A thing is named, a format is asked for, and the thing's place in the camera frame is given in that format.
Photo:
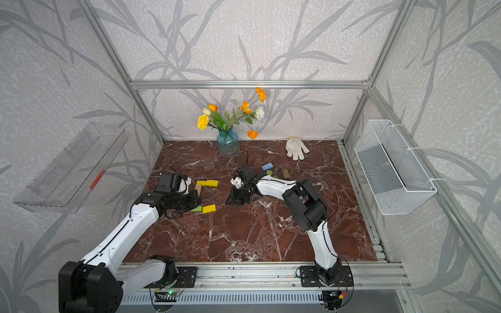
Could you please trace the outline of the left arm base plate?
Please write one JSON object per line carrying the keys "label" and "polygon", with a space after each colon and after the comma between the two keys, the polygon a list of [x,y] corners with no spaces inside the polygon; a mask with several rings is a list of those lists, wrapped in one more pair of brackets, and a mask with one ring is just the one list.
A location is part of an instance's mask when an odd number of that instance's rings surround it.
{"label": "left arm base plate", "polygon": [[194,288],[198,267],[181,266],[167,271],[162,279],[147,285],[146,288]]}

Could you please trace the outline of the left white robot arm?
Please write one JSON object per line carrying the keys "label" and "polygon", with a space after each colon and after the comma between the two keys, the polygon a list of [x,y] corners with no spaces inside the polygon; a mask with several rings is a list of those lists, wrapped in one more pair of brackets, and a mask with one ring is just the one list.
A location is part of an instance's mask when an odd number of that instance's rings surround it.
{"label": "left white robot arm", "polygon": [[121,302],[149,285],[162,288],[182,278],[174,259],[154,256],[130,270],[118,270],[137,241],[169,210],[191,211],[201,204],[183,174],[166,173],[155,190],[141,194],[129,214],[79,262],[67,262],[58,274],[60,312],[115,312]]}

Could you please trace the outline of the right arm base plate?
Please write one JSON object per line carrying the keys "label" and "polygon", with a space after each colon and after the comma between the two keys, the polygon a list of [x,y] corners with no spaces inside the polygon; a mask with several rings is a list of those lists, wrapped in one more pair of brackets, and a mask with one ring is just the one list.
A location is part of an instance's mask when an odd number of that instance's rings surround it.
{"label": "right arm base plate", "polygon": [[354,286],[353,274],[349,266],[339,267],[336,273],[330,273],[317,266],[300,266],[296,275],[302,287],[343,287]]}

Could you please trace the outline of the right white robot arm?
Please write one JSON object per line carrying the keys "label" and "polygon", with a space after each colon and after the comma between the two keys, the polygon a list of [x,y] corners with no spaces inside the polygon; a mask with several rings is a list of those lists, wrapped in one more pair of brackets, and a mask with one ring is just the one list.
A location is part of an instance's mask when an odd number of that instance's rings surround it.
{"label": "right white robot arm", "polygon": [[305,230],[314,250],[314,262],[321,283],[331,286],[342,268],[328,232],[327,203],[309,180],[286,181],[267,173],[255,173],[245,165],[230,180],[227,206],[248,204],[255,194],[272,196],[287,205],[296,224]]}

